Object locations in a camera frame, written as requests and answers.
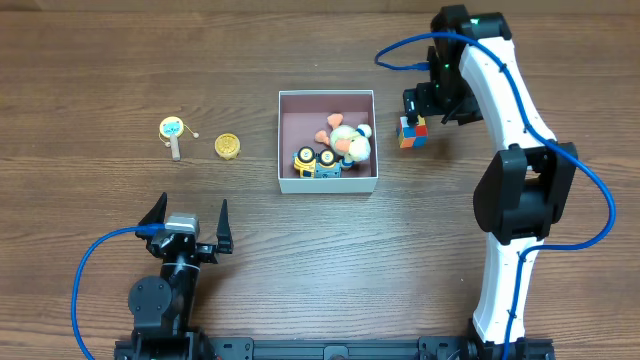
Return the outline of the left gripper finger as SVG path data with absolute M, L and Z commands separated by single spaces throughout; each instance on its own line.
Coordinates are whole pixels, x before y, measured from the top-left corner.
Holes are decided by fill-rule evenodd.
M 163 192 L 155 205 L 138 222 L 141 230 L 135 232 L 135 236 L 140 239 L 152 239 L 154 235 L 164 227 L 168 196 Z
M 223 200 L 216 229 L 217 246 L 216 252 L 222 254 L 232 254 L 234 243 L 229 224 L 228 202 Z

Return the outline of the white plush duck toy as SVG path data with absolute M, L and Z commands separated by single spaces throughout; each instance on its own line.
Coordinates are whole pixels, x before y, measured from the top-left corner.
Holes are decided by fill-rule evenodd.
M 344 124 L 344 116 L 334 113 L 327 117 L 327 123 L 332 128 L 328 133 L 320 130 L 314 135 L 317 143 L 330 147 L 340 156 L 340 165 L 343 169 L 351 168 L 358 162 L 369 159 L 371 154 L 370 137 L 373 134 L 368 124 L 360 124 L 356 127 Z

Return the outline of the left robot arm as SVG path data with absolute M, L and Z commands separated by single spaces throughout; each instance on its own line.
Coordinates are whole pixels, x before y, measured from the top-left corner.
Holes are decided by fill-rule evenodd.
M 215 244 L 198 240 L 194 214 L 166 214 L 162 194 L 139 221 L 135 236 L 162 261 L 160 274 L 138 280 L 130 289 L 128 307 L 134 317 L 131 339 L 115 345 L 116 360 L 215 359 L 214 346 L 199 328 L 190 325 L 201 265 L 217 264 L 233 252 L 228 203 L 221 205 Z

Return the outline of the yellow round gear toy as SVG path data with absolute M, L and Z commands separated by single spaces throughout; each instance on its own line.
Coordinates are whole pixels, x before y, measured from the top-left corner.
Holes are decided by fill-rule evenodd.
M 232 133 L 219 135 L 214 142 L 217 155 L 225 160 L 235 159 L 241 151 L 239 138 Z

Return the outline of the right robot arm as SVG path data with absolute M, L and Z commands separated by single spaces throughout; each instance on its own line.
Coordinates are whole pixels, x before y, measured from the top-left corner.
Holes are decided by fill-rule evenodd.
M 434 17 L 427 53 L 430 79 L 403 93 L 405 121 L 429 116 L 459 125 L 483 121 L 495 155 L 473 194 L 475 219 L 486 233 L 479 303 L 464 359 L 551 358 L 548 340 L 526 338 L 523 315 L 535 246 L 564 211 L 575 166 L 546 147 L 557 141 L 541 119 L 516 63 L 504 16 L 472 16 L 463 5 Z

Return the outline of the multicoloured puzzle cube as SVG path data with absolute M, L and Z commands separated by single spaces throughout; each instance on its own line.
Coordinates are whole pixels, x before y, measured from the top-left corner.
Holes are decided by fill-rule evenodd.
M 399 127 L 396 129 L 400 148 L 419 148 L 426 145 L 428 140 L 426 120 L 422 116 L 418 116 L 417 120 L 416 124 L 411 125 L 407 116 L 400 117 Z

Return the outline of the small wooden rattle drum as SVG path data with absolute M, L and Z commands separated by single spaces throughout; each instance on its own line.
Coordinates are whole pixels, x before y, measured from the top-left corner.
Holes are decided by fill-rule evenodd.
M 158 136 L 165 147 L 171 151 L 173 161 L 181 160 L 179 138 L 187 131 L 194 139 L 199 138 L 199 133 L 194 132 L 181 118 L 169 116 L 159 124 Z

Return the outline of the yellow grey toy truck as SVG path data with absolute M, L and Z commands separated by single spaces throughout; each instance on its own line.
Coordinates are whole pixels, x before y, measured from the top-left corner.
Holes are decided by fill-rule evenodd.
M 301 147 L 292 156 L 293 167 L 300 178 L 340 178 L 342 168 L 332 149 L 318 153 L 309 146 Z

